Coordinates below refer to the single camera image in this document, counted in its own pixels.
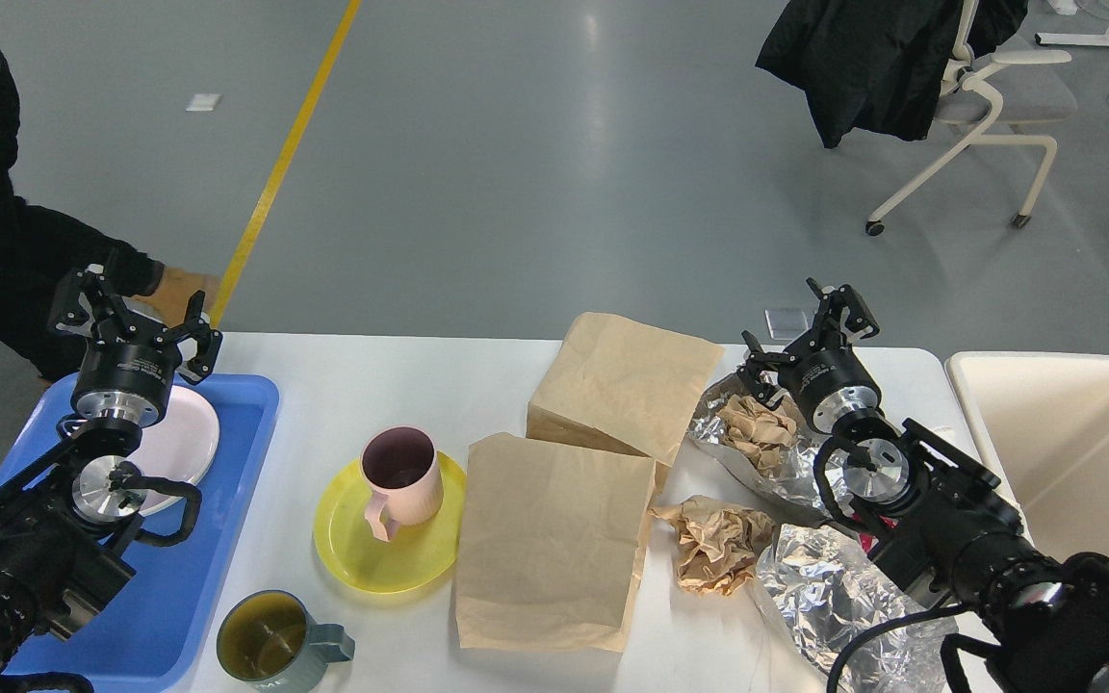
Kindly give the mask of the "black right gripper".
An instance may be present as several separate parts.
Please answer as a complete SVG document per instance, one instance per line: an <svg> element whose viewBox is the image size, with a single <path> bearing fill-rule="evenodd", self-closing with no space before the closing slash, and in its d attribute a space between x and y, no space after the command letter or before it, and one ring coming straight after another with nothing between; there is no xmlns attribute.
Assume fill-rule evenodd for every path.
<svg viewBox="0 0 1109 693"><path fill-rule="evenodd" d="M879 420L881 387L849 349L879 335L879 323L849 284L806 284L820 300L807 343L813 353L798 356L798 338L782 351L765 351L756 335L742 332L747 358L736 369L740 383L769 411L791 399L817 434L835 434L838 422L854 412Z"/></svg>

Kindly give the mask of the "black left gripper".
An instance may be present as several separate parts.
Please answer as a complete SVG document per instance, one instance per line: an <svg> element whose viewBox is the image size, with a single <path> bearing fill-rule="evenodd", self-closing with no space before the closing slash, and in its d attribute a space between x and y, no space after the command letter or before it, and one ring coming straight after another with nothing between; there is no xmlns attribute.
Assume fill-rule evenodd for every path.
<svg viewBox="0 0 1109 693"><path fill-rule="evenodd" d="M162 421L173 375L186 383L202 383L218 360L223 333L204 317L206 291L189 299L185 319L157 335L157 344L126 343L128 304L104 271L71 271L59 281L48 313L48 329L92 342L78 371L73 412L84 420L119 418L141 428ZM196 350L185 358L180 344L193 342Z"/></svg>

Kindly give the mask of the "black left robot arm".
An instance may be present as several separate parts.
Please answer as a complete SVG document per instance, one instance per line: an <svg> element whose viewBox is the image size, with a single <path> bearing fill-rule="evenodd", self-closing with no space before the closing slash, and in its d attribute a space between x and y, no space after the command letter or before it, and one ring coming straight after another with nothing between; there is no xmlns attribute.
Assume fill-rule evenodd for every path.
<svg viewBox="0 0 1109 693"><path fill-rule="evenodd" d="M67 640L135 575L123 560L136 541L189 540L202 495L193 483L143 473L131 455L167 412L176 376L213 371L221 333L194 291L167 327L128 307L100 265L59 284L50 328L79 335L87 351L70 398L78 426L0 486L0 692L90 692L78 674L9 675L30 636Z"/></svg>

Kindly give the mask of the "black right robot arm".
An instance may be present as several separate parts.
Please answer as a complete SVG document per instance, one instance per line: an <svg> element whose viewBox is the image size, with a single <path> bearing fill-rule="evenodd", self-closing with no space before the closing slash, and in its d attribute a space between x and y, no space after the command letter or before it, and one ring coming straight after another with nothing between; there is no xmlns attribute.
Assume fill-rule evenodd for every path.
<svg viewBox="0 0 1109 693"><path fill-rule="evenodd" d="M820 300L808 329L780 351L744 332L747 356L736 376L770 411L788 394L823 435L812 478L831 523L874 538L869 558L881 571L899 588L924 580L933 597L930 609L853 636L830 667L828 690L868 642L968 611L993 642L943 638L954 692L968 690L962 653L981 658L1005 692L1109 690L1109 557L1044 556L997 492L997 475L920 422L892 424L853 349L879 324L849 285L807 285Z"/></svg>

